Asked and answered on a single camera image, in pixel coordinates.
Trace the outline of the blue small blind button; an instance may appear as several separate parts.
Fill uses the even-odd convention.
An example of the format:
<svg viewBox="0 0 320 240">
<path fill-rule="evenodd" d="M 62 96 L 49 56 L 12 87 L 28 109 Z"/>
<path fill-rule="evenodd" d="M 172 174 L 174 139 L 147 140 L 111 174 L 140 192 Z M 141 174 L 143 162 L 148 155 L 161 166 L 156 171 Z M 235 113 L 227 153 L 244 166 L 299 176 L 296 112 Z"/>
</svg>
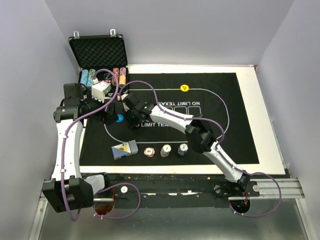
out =
<svg viewBox="0 0 320 240">
<path fill-rule="evenodd" d="M 122 123 L 124 121 L 124 116 L 122 114 L 117 114 L 117 117 L 116 123 Z"/>
</svg>

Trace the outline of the grey poker chip stack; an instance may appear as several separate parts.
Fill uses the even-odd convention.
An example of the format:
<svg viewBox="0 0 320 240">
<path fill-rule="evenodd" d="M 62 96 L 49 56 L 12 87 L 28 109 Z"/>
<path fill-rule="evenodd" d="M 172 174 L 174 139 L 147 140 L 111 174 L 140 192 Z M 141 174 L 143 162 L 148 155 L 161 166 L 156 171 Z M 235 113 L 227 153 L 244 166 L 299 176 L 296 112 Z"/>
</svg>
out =
<svg viewBox="0 0 320 240">
<path fill-rule="evenodd" d="M 160 155 L 163 158 L 166 158 L 169 156 L 170 152 L 171 152 L 172 148 L 169 144 L 165 144 L 162 146 L 161 150 L 160 150 Z"/>
</svg>

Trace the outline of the red poker chip stack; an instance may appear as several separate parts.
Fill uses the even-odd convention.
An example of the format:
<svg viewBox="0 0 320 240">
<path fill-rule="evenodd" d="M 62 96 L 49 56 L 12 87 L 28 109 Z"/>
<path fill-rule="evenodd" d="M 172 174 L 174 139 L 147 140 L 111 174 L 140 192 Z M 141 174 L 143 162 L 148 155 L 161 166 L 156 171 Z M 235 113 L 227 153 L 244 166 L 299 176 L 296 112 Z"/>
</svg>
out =
<svg viewBox="0 0 320 240">
<path fill-rule="evenodd" d="M 153 147 L 147 147 L 144 149 L 143 153 L 146 157 L 152 158 L 155 155 L 156 151 Z"/>
</svg>

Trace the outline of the yellow big blind button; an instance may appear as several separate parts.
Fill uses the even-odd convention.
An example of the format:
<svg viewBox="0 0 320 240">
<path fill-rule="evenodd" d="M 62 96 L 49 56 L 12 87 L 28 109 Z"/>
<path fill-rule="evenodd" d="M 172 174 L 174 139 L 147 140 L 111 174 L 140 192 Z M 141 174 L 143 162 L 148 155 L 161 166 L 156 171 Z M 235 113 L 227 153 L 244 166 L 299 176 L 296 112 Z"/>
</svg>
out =
<svg viewBox="0 0 320 240">
<path fill-rule="evenodd" d="M 189 91 L 189 86 L 187 85 L 187 84 L 182 84 L 181 86 L 180 86 L 180 90 L 182 91 L 182 92 L 188 92 Z"/>
</svg>

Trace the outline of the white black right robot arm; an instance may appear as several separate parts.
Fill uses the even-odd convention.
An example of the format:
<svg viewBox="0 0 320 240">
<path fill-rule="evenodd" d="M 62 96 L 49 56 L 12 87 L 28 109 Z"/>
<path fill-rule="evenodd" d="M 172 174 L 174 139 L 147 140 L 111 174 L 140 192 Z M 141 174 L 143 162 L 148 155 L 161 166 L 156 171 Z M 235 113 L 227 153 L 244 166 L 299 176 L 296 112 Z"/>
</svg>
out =
<svg viewBox="0 0 320 240">
<path fill-rule="evenodd" d="M 250 175 L 222 149 L 209 125 L 210 119 L 182 114 L 152 101 L 144 102 L 131 93 L 123 94 L 118 100 L 123 104 L 125 119 L 131 127 L 151 120 L 184 133 L 188 146 L 209 158 L 222 171 L 234 195 L 241 196 L 247 192 Z"/>
</svg>

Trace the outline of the blue poker chip stack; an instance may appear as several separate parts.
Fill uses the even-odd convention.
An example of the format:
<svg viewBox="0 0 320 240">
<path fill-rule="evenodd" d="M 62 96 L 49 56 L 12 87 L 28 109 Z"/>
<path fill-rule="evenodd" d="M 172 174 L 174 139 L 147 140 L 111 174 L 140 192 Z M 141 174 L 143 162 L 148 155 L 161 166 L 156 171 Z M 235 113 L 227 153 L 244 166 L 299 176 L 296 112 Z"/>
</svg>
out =
<svg viewBox="0 0 320 240">
<path fill-rule="evenodd" d="M 187 154 L 188 152 L 188 145 L 186 143 L 182 143 L 179 145 L 178 150 L 177 150 L 178 154 L 180 156 L 184 156 Z"/>
</svg>

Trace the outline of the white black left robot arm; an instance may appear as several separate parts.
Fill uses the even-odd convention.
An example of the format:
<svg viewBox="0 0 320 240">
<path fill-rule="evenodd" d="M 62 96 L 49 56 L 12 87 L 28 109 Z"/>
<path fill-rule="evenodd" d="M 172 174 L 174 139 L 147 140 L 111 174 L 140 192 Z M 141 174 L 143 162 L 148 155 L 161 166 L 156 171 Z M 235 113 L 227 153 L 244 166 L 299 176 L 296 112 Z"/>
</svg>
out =
<svg viewBox="0 0 320 240">
<path fill-rule="evenodd" d="M 80 154 L 86 119 L 106 124 L 118 119 L 115 103 L 106 99 L 111 89 L 105 81 L 91 87 L 81 83 L 63 86 L 64 99 L 53 113 L 58 135 L 55 167 L 51 179 L 42 185 L 44 196 L 57 213 L 92 207 L 95 194 L 101 198 L 110 194 L 106 173 L 82 177 Z"/>
</svg>

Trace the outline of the blue playing card box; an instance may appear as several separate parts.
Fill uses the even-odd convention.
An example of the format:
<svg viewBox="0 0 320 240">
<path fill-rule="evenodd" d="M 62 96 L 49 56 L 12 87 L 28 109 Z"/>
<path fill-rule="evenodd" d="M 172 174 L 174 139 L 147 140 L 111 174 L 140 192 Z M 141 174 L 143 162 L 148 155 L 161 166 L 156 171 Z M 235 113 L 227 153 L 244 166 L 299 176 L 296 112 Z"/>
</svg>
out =
<svg viewBox="0 0 320 240">
<path fill-rule="evenodd" d="M 135 140 L 124 142 L 111 147 L 114 160 L 137 154 L 139 149 Z"/>
</svg>

